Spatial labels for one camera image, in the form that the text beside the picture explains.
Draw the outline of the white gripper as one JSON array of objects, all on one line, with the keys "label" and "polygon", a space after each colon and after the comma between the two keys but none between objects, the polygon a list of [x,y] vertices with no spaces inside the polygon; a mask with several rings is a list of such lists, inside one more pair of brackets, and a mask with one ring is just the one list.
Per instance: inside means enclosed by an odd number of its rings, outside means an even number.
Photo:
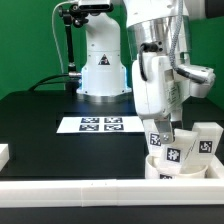
[{"label": "white gripper", "polygon": [[[190,81],[173,71],[167,56],[144,53],[143,68],[146,81],[140,75],[139,61],[136,60],[132,65],[136,112],[142,120],[159,119],[155,125],[160,141],[162,144],[170,144],[174,141],[172,127],[183,128],[181,104],[190,96]],[[165,118],[170,113],[171,122]]]}]

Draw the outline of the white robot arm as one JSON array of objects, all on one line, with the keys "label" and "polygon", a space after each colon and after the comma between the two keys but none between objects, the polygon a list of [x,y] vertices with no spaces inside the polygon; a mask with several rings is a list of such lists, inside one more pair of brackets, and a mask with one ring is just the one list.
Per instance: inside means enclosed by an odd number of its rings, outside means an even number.
[{"label": "white robot arm", "polygon": [[150,132],[149,121],[162,143],[173,141],[172,124],[182,119],[182,103],[203,98],[215,81],[211,68],[192,65],[188,22],[221,16],[221,0],[122,0],[132,57],[132,86],[126,86],[120,62],[120,28],[108,16],[112,0],[79,0],[77,10],[87,29],[87,62],[80,93],[114,97],[134,94],[135,109]]}]

